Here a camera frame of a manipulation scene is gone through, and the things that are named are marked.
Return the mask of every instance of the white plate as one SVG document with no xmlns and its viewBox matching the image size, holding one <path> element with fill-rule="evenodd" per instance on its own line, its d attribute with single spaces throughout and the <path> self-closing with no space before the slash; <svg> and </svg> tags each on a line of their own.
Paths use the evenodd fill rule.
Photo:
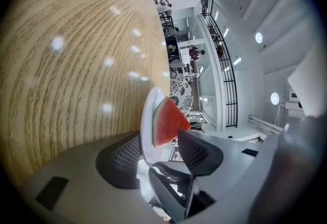
<svg viewBox="0 0 327 224">
<path fill-rule="evenodd" d="M 155 162 L 168 160 L 168 158 L 164 157 L 164 150 L 165 146 L 169 144 L 154 147 L 152 141 L 154 112 L 164 98 L 165 95 L 160 88 L 153 87 L 143 107 L 141 120 L 141 149 L 144 161 L 149 167 Z"/>
</svg>

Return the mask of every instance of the wooden table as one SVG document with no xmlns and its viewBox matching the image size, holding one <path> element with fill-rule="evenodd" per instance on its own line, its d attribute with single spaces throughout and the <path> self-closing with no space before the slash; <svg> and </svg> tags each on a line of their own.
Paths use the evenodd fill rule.
<svg viewBox="0 0 327 224">
<path fill-rule="evenodd" d="M 140 129 L 169 67 L 152 0 L 14 0 L 0 26 L 0 154 L 15 185 L 60 151 Z"/>
</svg>

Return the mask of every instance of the red watermelon flesh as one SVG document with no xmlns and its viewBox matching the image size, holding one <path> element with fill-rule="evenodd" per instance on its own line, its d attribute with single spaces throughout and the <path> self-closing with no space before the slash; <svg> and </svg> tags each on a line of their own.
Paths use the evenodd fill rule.
<svg viewBox="0 0 327 224">
<path fill-rule="evenodd" d="M 163 145 L 177 138 L 178 130 L 189 130 L 190 123 L 176 104 L 166 97 L 157 107 L 153 118 L 153 145 Z"/>
</svg>

